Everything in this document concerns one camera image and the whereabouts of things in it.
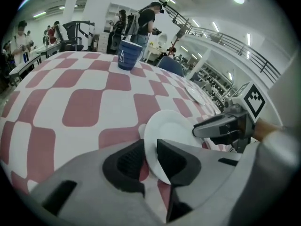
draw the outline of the camera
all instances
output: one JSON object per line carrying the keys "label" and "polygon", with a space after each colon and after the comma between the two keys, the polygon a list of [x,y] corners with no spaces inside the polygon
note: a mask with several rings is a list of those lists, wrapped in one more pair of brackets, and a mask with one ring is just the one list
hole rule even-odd
{"label": "camera", "polygon": [[162,31],[159,31],[157,28],[153,28],[151,32],[152,35],[159,35],[160,33],[162,33]]}

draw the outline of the jeans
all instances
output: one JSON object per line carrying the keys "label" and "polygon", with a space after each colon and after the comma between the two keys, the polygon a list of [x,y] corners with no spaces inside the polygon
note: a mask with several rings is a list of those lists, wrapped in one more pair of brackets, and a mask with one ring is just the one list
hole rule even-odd
{"label": "jeans", "polygon": [[148,35],[137,34],[137,35],[132,35],[131,36],[131,42],[132,43],[135,43],[135,44],[138,44],[138,45],[142,46],[143,55],[144,55],[145,49],[147,47],[147,42],[148,41],[149,41]]}

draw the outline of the desk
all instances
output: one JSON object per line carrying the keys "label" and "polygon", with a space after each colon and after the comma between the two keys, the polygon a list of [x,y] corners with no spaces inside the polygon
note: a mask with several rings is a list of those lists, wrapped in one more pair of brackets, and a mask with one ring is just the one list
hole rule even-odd
{"label": "desk", "polygon": [[55,45],[52,45],[52,46],[48,46],[47,48],[43,47],[43,48],[37,50],[37,53],[41,54],[41,55],[45,55],[46,58],[48,58],[54,52],[59,51],[60,47],[61,47],[61,44],[58,43],[58,44],[55,44]]}
{"label": "desk", "polygon": [[21,81],[21,77],[20,75],[26,71],[30,66],[33,66],[34,62],[38,62],[38,64],[40,64],[41,61],[41,55],[38,54],[34,57],[30,57],[29,61],[27,61],[26,63],[21,63],[19,65],[17,65],[10,73],[10,78],[12,79],[13,83],[15,84],[15,86],[17,86],[17,83],[15,81],[15,78],[19,78],[19,80]]}
{"label": "desk", "polygon": [[[122,70],[117,61],[102,53],[62,52],[21,81],[0,119],[1,165],[15,188],[28,194],[78,155],[143,138],[145,124],[160,110],[177,111],[192,125],[217,110],[192,81],[141,62]],[[186,86],[206,104],[195,102]],[[205,141],[205,148],[225,150]],[[164,222],[170,185],[159,181],[147,162],[140,181],[147,189],[146,203]]]}
{"label": "desk", "polygon": [[164,51],[164,50],[160,50],[160,49],[158,49],[158,48],[149,46],[149,47],[148,47],[147,57],[146,57],[146,61],[145,61],[145,62],[146,62],[146,63],[148,62],[148,60],[149,60],[151,54],[159,55],[159,54],[165,53],[165,52],[166,52],[166,51]]}

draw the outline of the white plate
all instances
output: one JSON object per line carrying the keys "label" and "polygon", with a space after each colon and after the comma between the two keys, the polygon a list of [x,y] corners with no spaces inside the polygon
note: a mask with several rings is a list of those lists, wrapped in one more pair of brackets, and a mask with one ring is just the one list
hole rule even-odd
{"label": "white plate", "polygon": [[166,139],[202,147],[202,140],[192,134],[193,125],[184,116],[171,110],[155,113],[147,122],[144,131],[146,161],[152,172],[166,184],[170,184],[157,157],[157,139]]}
{"label": "white plate", "polygon": [[201,105],[205,105],[205,101],[203,100],[202,96],[200,95],[200,93],[195,90],[194,88],[190,87],[190,86],[186,86],[185,89],[187,90],[188,94],[190,94],[192,96],[192,98],[194,98],[196,100],[196,102],[198,102]]}

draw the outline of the blue chair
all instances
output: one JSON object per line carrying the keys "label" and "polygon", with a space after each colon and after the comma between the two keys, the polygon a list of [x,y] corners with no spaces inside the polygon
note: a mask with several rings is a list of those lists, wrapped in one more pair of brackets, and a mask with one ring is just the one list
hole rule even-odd
{"label": "blue chair", "polygon": [[158,67],[184,77],[182,65],[173,60],[171,57],[164,56],[158,63]]}

